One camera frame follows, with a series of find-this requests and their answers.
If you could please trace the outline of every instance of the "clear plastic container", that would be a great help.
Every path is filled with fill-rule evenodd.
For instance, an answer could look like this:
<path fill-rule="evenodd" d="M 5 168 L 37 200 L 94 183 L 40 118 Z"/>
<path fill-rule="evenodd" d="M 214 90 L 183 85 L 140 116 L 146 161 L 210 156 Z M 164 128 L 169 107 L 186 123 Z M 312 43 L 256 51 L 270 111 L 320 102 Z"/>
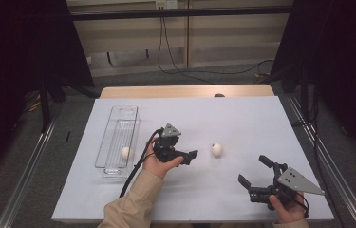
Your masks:
<path fill-rule="evenodd" d="M 136 106 L 113 106 L 103 135 L 97 168 L 103 177 L 126 180 L 133 169 L 140 117 Z"/>

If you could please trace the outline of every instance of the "hand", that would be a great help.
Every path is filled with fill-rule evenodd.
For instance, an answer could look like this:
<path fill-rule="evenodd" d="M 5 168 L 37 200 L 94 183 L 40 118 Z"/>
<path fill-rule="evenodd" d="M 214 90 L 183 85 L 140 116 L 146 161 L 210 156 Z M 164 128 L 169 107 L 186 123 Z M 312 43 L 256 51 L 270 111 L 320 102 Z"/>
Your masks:
<path fill-rule="evenodd" d="M 153 147 L 153 144 L 157 139 L 158 138 L 154 138 L 148 145 L 147 152 L 145 153 L 145 156 L 148 156 L 148 158 L 146 158 L 146 160 L 144 161 L 142 168 L 156 175 L 157 177 L 163 179 L 165 178 L 166 173 L 169 170 L 171 170 L 172 168 L 178 166 L 179 164 L 181 164 L 181 162 L 183 162 L 183 157 L 179 156 L 166 163 L 160 161 L 155 156 L 154 147 Z"/>
<path fill-rule="evenodd" d="M 303 203 L 303 193 L 296 195 L 295 200 Z M 269 196 L 270 203 L 272 207 L 278 214 L 278 223 L 285 224 L 295 222 L 305 218 L 305 209 L 295 202 L 289 203 L 286 207 L 282 205 L 281 201 L 275 195 Z"/>

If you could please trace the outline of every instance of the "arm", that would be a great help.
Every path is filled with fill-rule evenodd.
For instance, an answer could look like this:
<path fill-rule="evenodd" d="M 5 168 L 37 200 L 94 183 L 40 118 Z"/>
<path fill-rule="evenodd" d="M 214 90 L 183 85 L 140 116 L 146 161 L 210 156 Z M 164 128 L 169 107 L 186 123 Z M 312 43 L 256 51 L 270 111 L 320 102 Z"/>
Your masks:
<path fill-rule="evenodd" d="M 275 195 L 269 196 L 269 200 L 278 214 L 278 221 L 273 225 L 274 228 L 309 228 L 305 220 L 304 208 L 300 205 L 290 203 L 286 208 Z M 301 195 L 297 195 L 295 200 L 303 202 Z"/>
<path fill-rule="evenodd" d="M 154 208 L 163 178 L 173 167 L 178 166 L 182 157 L 163 163 L 153 154 L 153 142 L 148 146 L 143 169 L 139 172 L 129 192 L 122 198 L 108 203 L 104 208 L 103 222 L 99 228 L 150 227 L 151 212 Z"/>

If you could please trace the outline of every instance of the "white egg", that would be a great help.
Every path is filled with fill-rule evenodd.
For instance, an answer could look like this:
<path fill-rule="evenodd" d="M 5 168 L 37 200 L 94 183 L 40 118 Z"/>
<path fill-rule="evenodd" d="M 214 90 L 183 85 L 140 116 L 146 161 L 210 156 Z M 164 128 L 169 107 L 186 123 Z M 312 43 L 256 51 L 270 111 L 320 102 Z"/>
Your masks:
<path fill-rule="evenodd" d="M 220 156 L 223 152 L 222 145 L 219 143 L 213 144 L 213 147 L 211 147 L 211 153 L 213 153 L 215 156 Z"/>
<path fill-rule="evenodd" d="M 130 152 L 131 152 L 131 150 L 130 150 L 130 148 L 129 147 L 124 147 L 123 149 L 122 149 L 122 152 L 121 152 L 121 154 L 122 154 L 122 158 L 124 158 L 124 159 L 128 159 L 128 156 L 129 156 L 129 154 L 130 154 Z"/>

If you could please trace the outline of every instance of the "white tabletop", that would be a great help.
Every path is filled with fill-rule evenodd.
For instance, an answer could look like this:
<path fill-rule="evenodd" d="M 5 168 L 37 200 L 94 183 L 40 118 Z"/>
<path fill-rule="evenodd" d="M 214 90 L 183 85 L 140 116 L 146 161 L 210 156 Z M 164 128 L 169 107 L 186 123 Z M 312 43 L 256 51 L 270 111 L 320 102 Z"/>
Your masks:
<path fill-rule="evenodd" d="M 266 204 L 252 203 L 237 181 L 242 174 L 255 187 L 272 184 L 273 172 L 258 161 L 265 155 L 286 163 L 317 184 L 305 154 L 277 97 L 99 99 L 88 120 L 52 219 L 99 222 L 104 206 L 118 198 L 123 183 L 95 168 L 103 133 L 114 105 L 136 105 L 141 119 L 135 160 L 151 134 L 166 124 L 181 131 L 175 148 L 198 150 L 190 165 L 172 169 L 153 211 L 154 222 L 271 221 Z M 216 158 L 214 143 L 223 145 Z M 309 219 L 333 219 L 323 196 L 305 194 Z"/>

